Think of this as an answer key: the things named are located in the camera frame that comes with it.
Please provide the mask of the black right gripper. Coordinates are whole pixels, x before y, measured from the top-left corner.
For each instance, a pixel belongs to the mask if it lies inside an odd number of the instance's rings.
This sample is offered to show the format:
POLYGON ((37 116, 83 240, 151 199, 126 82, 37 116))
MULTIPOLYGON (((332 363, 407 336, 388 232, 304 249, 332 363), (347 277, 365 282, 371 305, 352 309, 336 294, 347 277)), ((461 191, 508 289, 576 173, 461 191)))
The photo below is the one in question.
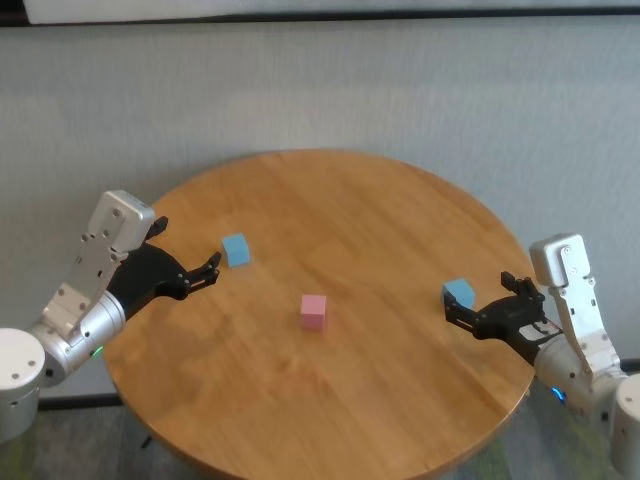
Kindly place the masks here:
POLYGON ((544 345, 560 334, 560 328, 546 318, 545 297, 530 277, 516 278, 503 271, 501 285, 516 296, 496 300, 480 313, 461 305, 450 293, 442 296, 447 322, 471 333, 478 340, 503 341, 529 365, 544 345))

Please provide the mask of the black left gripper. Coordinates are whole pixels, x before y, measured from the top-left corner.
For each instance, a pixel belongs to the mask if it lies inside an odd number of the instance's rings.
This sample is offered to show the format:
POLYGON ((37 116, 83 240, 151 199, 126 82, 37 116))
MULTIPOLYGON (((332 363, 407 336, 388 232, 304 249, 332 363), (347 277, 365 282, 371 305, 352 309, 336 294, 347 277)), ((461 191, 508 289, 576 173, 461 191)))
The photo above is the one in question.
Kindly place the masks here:
POLYGON ((186 271, 169 253, 147 244, 161 235, 168 223, 167 216, 157 218, 147 231, 145 244, 130 253, 112 277, 112 295, 122 307, 126 319, 131 319, 158 297, 184 300, 217 282, 222 259, 219 251, 200 267, 186 271))

